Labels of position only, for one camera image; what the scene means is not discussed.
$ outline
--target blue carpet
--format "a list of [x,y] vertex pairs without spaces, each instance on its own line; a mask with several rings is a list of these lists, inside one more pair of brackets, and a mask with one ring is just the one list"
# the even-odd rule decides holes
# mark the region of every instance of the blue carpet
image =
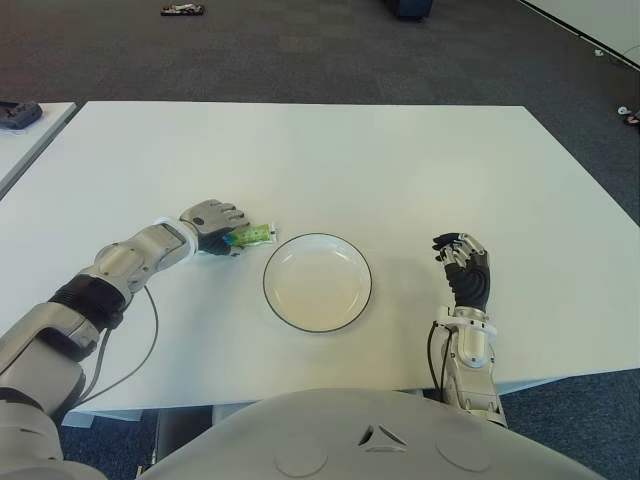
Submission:
[[509,428],[610,480],[640,479],[640,370],[504,395]]

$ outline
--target white plate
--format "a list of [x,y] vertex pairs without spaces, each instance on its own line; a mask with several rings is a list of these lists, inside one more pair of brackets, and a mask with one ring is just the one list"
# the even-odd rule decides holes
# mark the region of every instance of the white plate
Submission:
[[362,254],[333,235],[310,233],[284,243],[264,270],[271,309],[307,332],[330,332],[355,320],[371,295]]

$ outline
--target toothpaste tube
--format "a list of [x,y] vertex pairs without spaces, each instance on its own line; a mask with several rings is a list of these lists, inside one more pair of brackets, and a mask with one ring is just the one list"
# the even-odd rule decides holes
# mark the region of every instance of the toothpaste tube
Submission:
[[249,247],[278,241],[277,230],[273,224],[236,228],[224,235],[222,239],[232,247]]

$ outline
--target gray carpet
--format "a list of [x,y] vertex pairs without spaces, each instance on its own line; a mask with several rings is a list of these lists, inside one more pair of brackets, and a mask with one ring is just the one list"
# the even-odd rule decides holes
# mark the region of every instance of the gray carpet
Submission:
[[[198,18],[160,17],[162,3],[3,2],[0,98],[524,105],[640,221],[640,136],[615,113],[640,108],[640,74],[515,0],[436,0],[423,23],[381,0],[216,0]],[[505,408],[516,431],[630,480],[638,378],[566,380],[506,396]],[[63,443],[131,478],[152,423],[101,420],[86,438],[64,430]]]

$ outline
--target robotic hand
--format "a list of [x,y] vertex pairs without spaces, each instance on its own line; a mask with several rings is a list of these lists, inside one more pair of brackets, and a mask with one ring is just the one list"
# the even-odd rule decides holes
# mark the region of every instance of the robotic hand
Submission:
[[[248,224],[243,212],[217,200],[191,207],[179,220],[159,219],[130,239],[103,248],[93,265],[0,338],[0,477],[38,462],[67,473],[76,468],[48,460],[62,459],[50,417],[62,419],[84,388],[78,362],[95,350],[103,330],[120,324],[131,299],[152,275],[197,251],[228,254],[222,236]],[[85,470],[76,472],[77,478],[104,478]],[[27,472],[15,478],[35,477]]]
[[455,296],[455,307],[441,312],[438,323],[451,332],[443,347],[448,381],[444,400],[471,414],[506,426],[500,397],[493,383],[495,357],[489,341],[497,331],[486,315],[490,291],[489,254],[471,235],[447,233],[434,238],[436,260]]
[[483,313],[489,300],[489,254],[467,233],[447,233],[433,239],[436,260],[444,271],[455,295],[456,308],[475,308]]

